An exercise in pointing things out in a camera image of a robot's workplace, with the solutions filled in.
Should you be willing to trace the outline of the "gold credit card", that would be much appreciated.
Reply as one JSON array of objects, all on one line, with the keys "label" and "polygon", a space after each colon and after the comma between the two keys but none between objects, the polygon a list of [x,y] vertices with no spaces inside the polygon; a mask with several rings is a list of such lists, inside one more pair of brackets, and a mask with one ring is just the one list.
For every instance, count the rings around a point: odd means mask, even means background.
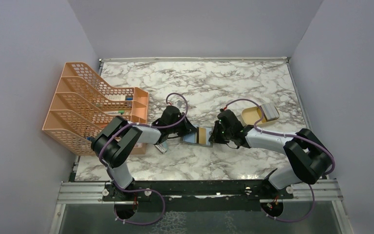
[{"label": "gold credit card", "polygon": [[198,127],[196,132],[196,143],[199,145],[210,145],[208,140],[210,132],[210,128]]}]

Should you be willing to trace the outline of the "grey card holder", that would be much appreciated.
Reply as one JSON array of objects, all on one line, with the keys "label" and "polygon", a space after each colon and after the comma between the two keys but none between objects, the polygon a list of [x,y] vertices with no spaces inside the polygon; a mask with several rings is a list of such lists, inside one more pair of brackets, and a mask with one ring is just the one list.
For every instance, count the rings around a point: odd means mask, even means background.
[{"label": "grey card holder", "polygon": [[188,134],[186,136],[183,136],[180,140],[181,143],[184,144],[190,144],[190,145],[195,145],[195,146],[203,146],[203,147],[209,147],[211,148],[213,144],[210,143],[210,145],[199,145],[196,143],[196,133],[195,134]]}]

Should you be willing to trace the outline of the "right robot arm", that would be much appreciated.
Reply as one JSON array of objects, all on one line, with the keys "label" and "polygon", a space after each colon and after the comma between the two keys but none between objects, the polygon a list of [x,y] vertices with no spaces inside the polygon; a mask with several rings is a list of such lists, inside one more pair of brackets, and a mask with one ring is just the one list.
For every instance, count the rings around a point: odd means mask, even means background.
[{"label": "right robot arm", "polygon": [[210,142],[233,142],[237,148],[261,148],[287,157],[289,166],[275,169],[263,180],[262,194],[267,198],[274,198],[292,184],[315,184],[335,168],[334,157],[309,129],[296,133],[270,132],[254,125],[242,125],[229,109],[220,112],[217,118]]}]

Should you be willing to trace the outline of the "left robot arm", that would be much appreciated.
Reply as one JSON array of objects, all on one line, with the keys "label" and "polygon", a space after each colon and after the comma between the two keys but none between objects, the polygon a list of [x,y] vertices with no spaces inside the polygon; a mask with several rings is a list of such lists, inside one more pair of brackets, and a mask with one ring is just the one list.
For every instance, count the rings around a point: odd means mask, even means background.
[{"label": "left robot arm", "polygon": [[91,137],[91,150],[106,167],[115,184],[115,194],[121,200],[133,196],[134,181],[127,166],[127,158],[138,143],[157,145],[169,139],[170,135],[184,137],[197,132],[186,113],[175,106],[167,106],[160,118],[151,125],[125,120],[115,116],[96,136]]}]

